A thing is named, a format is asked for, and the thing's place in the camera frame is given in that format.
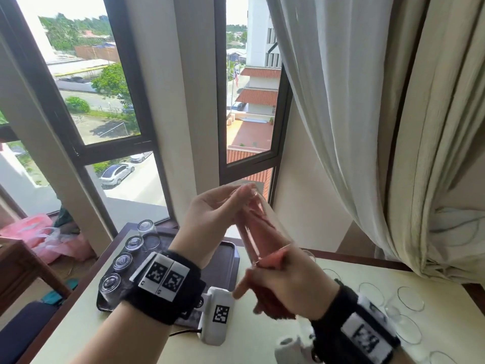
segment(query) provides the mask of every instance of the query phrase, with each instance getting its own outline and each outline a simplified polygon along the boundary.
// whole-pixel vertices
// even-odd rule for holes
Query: red cloth
[[[237,213],[235,223],[252,264],[260,268],[282,269],[287,253],[285,246],[290,241],[270,222],[264,213],[262,201],[260,195],[255,196]],[[285,308],[270,289],[252,281],[251,270],[246,271],[240,283],[247,284],[254,291],[258,298],[257,310],[273,319],[295,319],[295,315]]]

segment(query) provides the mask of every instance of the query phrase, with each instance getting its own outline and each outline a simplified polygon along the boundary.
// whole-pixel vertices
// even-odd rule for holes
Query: wooden table edge
[[[135,229],[136,227],[137,227],[137,224],[135,223],[127,223],[124,226],[124,228],[113,239],[112,243],[106,248],[103,254],[98,258],[96,263],[89,269],[86,276],[84,276],[84,278],[79,282],[78,287],[73,291],[71,296],[64,302],[64,304],[54,314],[51,320],[40,331],[39,335],[33,340],[33,342],[27,348],[25,353],[21,356],[19,361],[17,361],[17,364],[28,364],[33,360],[33,358],[40,351],[44,343],[52,335],[52,332],[54,332],[57,326],[61,323],[61,321],[71,310],[73,305],[76,303],[76,301],[82,295],[84,290],[86,290],[86,288],[94,279],[94,277],[98,274],[100,269],[105,265],[108,258],[111,257],[111,255],[116,250],[116,248],[121,243],[121,241],[126,236],[126,234],[130,230]],[[177,232],[174,229],[167,229],[163,227],[162,228],[157,227],[157,229],[165,232]],[[244,246],[243,241],[241,239],[225,237],[223,240],[232,242],[236,246]],[[317,251],[314,249],[307,249],[307,248],[304,248],[304,249],[307,251],[311,251],[313,255],[317,258],[329,259],[332,261],[339,261],[339,262],[370,265],[373,267],[396,269],[401,271],[411,271],[411,269],[407,265],[401,262],[386,261],[386,260],[374,259],[374,258],[368,258],[368,257],[358,257],[358,256],[346,255],[346,254],[337,254],[333,252]],[[485,290],[483,289],[482,285],[478,283],[468,283],[468,284],[464,284],[463,287],[466,290],[466,292],[470,295],[471,299],[475,302],[476,306],[485,315]]]

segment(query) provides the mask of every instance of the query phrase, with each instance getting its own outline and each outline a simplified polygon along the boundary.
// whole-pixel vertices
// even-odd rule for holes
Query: person's right hand
[[[282,270],[252,267],[233,292],[240,299],[249,289],[249,281],[273,291],[292,313],[317,320],[323,317],[339,286],[300,248],[290,245]]]

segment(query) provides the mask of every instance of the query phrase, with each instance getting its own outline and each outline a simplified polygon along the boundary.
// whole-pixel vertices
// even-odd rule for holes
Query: car windshield
[[[113,172],[115,172],[121,165],[112,165],[106,169],[101,177],[112,177]]]

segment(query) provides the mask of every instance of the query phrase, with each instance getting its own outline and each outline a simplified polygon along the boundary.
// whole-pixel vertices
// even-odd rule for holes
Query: person's left hand
[[[196,196],[169,250],[204,268],[254,188],[254,184],[223,185]]]

